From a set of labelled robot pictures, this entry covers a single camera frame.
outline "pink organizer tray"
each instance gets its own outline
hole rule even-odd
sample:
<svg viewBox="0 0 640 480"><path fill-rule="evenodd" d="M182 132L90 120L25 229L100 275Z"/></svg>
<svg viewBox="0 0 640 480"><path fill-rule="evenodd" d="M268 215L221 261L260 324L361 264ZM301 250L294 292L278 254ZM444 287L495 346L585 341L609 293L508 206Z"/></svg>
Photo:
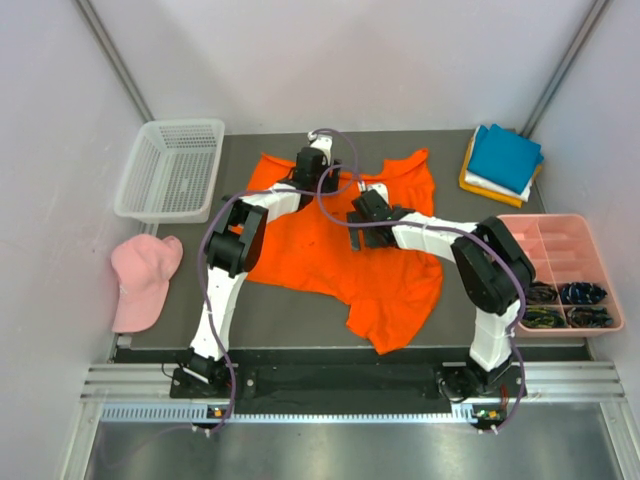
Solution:
<svg viewBox="0 0 640 480"><path fill-rule="evenodd" d="M592 282L603 287L608 295L597 306L606 307L613 318L607 328L527 328L518 325L516 334L522 337L596 337L617 332L624 327L624 316L589 226L580 215L501 215L516 241L536 269L536 280L548 283L558 292L570 282ZM562 305L560 297L553 305L566 321L572 305Z"/></svg>

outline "orange t-shirt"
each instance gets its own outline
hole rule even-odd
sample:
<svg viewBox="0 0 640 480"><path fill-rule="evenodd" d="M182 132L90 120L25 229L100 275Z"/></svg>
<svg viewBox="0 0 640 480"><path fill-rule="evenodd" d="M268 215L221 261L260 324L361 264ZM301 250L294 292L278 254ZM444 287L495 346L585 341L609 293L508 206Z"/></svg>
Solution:
<svg viewBox="0 0 640 480"><path fill-rule="evenodd" d="M428 150L405 160L385 160L379 175L389 203L433 215L434 182L426 167ZM262 155L250 190L271 187L285 178L292 162ZM340 178L344 186L350 174ZM327 210L346 221L359 195L354 183L346 192L323 199ZM380 354L405 347L424 325L442 289L442 267L432 255L397 248L351 250L349 231L327 219L317 199L303 210L271 222L262 254L249 280L305 292L332 295L351 306L347 327L371 341Z"/></svg>

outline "pink cap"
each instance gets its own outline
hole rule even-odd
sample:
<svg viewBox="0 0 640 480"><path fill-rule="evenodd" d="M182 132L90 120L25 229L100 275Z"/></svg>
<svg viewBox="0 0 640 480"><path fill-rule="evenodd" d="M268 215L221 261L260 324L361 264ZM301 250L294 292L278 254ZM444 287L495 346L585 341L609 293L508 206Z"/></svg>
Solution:
<svg viewBox="0 0 640 480"><path fill-rule="evenodd" d="M136 235L111 254L120 283L120 300L112 330L140 332L151 327L162 312L169 279L182 260L182 244L176 237L160 240Z"/></svg>

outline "mesh basket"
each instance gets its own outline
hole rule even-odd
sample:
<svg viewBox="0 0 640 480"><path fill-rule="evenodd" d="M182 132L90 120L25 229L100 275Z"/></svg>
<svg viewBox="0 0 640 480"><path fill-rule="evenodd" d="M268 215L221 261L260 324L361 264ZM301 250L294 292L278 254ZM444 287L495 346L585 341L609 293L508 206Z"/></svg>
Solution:
<svg viewBox="0 0 640 480"><path fill-rule="evenodd" d="M142 126L115 212L145 223L202 223L209 218L224 123L216 119Z"/></svg>

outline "blue folded cloth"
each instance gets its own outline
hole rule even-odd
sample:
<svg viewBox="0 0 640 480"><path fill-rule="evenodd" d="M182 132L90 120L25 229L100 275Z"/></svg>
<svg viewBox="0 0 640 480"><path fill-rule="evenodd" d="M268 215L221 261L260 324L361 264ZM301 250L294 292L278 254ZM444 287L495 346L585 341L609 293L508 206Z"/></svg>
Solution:
<svg viewBox="0 0 640 480"><path fill-rule="evenodd" d="M540 145L494 123L478 129L468 169L521 194L543 160Z"/></svg>

